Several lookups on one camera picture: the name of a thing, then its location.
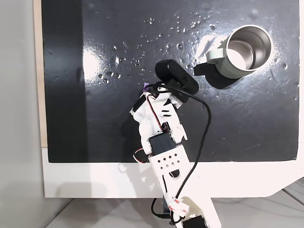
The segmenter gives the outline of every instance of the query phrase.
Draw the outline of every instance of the wooden edge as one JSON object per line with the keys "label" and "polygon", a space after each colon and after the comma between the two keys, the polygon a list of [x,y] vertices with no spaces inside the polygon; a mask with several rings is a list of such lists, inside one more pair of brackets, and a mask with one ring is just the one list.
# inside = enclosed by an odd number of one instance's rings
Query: wooden edge
{"label": "wooden edge", "polygon": [[42,12],[41,0],[33,0],[34,7],[34,30],[35,30],[35,53],[36,73],[39,105],[40,140],[41,147],[48,147],[47,138],[47,117],[44,90],[44,62],[43,62],[43,38],[42,38]]}

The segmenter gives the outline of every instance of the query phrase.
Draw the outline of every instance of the white floor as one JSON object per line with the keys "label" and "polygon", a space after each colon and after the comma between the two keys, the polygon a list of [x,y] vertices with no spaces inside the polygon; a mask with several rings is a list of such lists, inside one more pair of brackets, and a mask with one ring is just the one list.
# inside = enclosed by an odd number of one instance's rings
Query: white floor
{"label": "white floor", "polygon": [[[304,201],[304,180],[289,186]],[[74,199],[47,228],[171,228],[152,199]],[[303,228],[304,206],[283,191],[267,198],[213,199],[223,228]],[[162,211],[162,200],[155,210]]]}

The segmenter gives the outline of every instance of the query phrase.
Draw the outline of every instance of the gray wall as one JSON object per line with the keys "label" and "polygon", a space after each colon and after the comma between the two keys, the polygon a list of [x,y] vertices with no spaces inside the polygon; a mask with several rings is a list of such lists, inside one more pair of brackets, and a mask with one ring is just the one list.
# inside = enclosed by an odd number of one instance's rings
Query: gray wall
{"label": "gray wall", "polygon": [[44,198],[32,1],[0,1],[1,228],[46,227],[70,202]]}

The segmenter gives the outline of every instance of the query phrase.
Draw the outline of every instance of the white platform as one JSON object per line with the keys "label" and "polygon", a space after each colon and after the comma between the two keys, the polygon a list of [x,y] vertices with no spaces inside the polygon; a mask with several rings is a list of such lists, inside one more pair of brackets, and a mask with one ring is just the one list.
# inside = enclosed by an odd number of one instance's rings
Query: white platform
{"label": "white platform", "polygon": [[[300,37],[303,32],[300,22]],[[304,66],[303,50],[300,64]],[[304,76],[300,70],[300,85]],[[304,90],[300,86],[297,160],[280,162],[200,162],[196,175],[205,178],[212,198],[266,197],[304,177]],[[42,149],[47,198],[160,198],[162,192],[149,164],[49,163]]]}

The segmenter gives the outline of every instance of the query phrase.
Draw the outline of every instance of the white robotic arm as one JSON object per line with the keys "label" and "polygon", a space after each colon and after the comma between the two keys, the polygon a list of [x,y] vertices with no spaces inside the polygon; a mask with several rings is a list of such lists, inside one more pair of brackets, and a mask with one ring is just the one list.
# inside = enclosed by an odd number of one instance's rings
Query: white robotic arm
{"label": "white robotic arm", "polygon": [[204,174],[193,172],[178,199],[175,198],[193,165],[180,144],[182,138],[187,140],[176,113],[181,104],[172,93],[154,97],[144,89],[130,113],[139,123],[142,148],[149,157],[176,227],[221,228],[211,198],[204,191],[207,183],[200,177]]}

